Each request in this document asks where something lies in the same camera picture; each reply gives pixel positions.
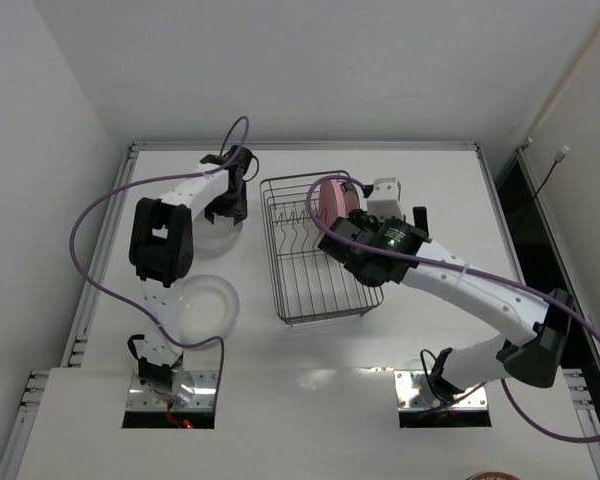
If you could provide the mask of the pink plastic plate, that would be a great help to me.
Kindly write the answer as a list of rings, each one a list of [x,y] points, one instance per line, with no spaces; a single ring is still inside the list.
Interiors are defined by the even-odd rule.
[[[340,184],[344,181],[329,180],[319,188],[318,215],[325,225],[331,227],[339,218],[345,216],[345,205]]]

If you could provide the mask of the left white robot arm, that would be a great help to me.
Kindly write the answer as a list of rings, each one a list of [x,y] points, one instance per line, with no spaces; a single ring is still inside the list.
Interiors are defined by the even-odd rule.
[[[129,260],[140,280],[152,327],[129,343],[140,383],[156,393],[175,391],[183,346],[176,324],[181,292],[194,263],[195,243],[205,257],[232,248],[248,217],[245,174],[257,157],[232,146],[223,155],[207,155],[197,176],[157,198],[143,197],[135,207]]]

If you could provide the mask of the wire dish rack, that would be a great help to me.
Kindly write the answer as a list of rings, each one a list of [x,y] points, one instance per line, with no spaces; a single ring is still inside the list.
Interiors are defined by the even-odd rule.
[[[277,316],[289,326],[363,316],[384,300],[380,287],[360,284],[318,248],[321,231],[306,208],[319,205],[310,186],[328,171],[269,177],[260,182],[260,200]]]

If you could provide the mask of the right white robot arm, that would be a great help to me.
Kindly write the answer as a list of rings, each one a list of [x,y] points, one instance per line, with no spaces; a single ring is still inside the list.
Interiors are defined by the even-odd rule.
[[[414,208],[413,219],[406,219],[395,178],[362,185],[329,175],[312,190],[320,250],[359,283],[376,288],[392,282],[429,293],[496,330],[489,340],[437,354],[419,378],[423,397],[450,404],[471,387],[507,378],[553,386],[571,323],[562,310],[572,304],[566,291],[539,298],[483,271],[471,274],[469,263],[430,237],[425,208]]]

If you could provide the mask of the blue rimmed white plate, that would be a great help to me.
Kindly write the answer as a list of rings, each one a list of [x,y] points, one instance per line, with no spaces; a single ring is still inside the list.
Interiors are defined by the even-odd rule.
[[[340,184],[345,205],[345,216],[348,217],[353,211],[361,209],[360,196],[357,187],[351,182]]]

